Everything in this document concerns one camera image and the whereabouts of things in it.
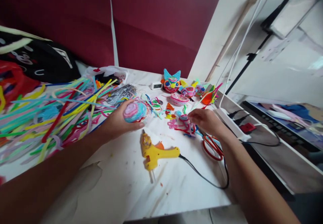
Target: glue gun cord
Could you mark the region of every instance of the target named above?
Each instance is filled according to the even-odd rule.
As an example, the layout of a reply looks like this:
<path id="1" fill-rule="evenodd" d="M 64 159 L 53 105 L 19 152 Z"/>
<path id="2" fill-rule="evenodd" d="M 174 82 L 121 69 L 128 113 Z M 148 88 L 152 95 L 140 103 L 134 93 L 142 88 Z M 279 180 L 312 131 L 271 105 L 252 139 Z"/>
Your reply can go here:
<path id="1" fill-rule="evenodd" d="M 228 169 L 226 167 L 225 158 L 223 158 L 223 160 L 224 160 L 224 168 L 225 168 L 225 172 L 226 172 L 227 183 L 224 187 L 221 187 L 221 186 L 216 186 L 214 183 L 212 183 L 207 178 L 205 178 L 202 174 L 200 174 L 200 172 L 194 167 L 194 165 L 186 157 L 184 157 L 181 154 L 179 155 L 179 157 L 184 159 L 198 175 L 200 175 L 203 179 L 205 179 L 209 184 L 213 185 L 215 188 L 224 190 L 229 187 L 229 173 L 228 173 Z"/>

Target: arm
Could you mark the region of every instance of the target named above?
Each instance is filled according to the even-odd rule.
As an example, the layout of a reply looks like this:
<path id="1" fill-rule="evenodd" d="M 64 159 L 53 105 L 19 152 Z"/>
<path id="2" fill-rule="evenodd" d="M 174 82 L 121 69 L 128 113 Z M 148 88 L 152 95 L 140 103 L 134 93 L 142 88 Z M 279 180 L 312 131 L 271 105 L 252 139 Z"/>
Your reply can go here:
<path id="1" fill-rule="evenodd" d="M 241 142 L 213 111 L 196 109 L 188 116 L 191 122 L 221 142 L 231 187 L 248 223 L 300 223 Z"/>
<path id="2" fill-rule="evenodd" d="M 59 194 L 73 180 L 83 163 L 103 144 L 140 129 L 127 123 L 123 112 L 129 100 L 116 109 L 94 132 L 0 187 L 2 223 L 38 223 Z"/>

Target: red plastic bag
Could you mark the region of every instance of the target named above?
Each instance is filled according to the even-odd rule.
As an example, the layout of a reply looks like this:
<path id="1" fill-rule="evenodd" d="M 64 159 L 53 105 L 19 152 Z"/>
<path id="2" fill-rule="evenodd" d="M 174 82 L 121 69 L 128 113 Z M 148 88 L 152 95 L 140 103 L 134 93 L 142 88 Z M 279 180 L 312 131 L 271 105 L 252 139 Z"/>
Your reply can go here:
<path id="1" fill-rule="evenodd" d="M 34 90 L 40 81 L 33 80 L 23 74 L 23 70 L 14 62 L 0 60 L 0 85 L 3 89 L 6 107 L 10 102 Z"/>

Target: yellow glue gun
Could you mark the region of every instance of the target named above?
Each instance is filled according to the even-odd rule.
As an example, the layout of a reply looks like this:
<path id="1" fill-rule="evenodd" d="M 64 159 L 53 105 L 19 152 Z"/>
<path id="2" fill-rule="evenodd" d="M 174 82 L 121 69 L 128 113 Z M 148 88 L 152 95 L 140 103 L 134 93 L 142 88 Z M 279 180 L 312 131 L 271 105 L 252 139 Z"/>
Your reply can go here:
<path id="1" fill-rule="evenodd" d="M 151 143 L 151 139 L 146 134 L 145 130 L 142 130 L 142 133 L 142 156 L 148 159 L 148 162 L 145 163 L 145 167 L 148 171 L 151 171 L 157 167 L 158 159 L 179 157 L 180 151 L 178 147 L 175 147 L 171 150 L 163 150 L 163 148 L 157 148 Z"/>

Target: black bag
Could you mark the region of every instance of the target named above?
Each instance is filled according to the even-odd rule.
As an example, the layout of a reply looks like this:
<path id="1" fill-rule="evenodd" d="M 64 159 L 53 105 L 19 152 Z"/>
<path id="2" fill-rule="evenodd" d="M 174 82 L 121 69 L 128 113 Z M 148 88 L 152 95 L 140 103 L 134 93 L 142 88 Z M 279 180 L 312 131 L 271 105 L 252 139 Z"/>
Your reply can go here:
<path id="1" fill-rule="evenodd" d="M 72 52 L 59 43 L 0 26 L 0 60 L 17 63 L 26 76 L 49 83 L 81 77 Z"/>

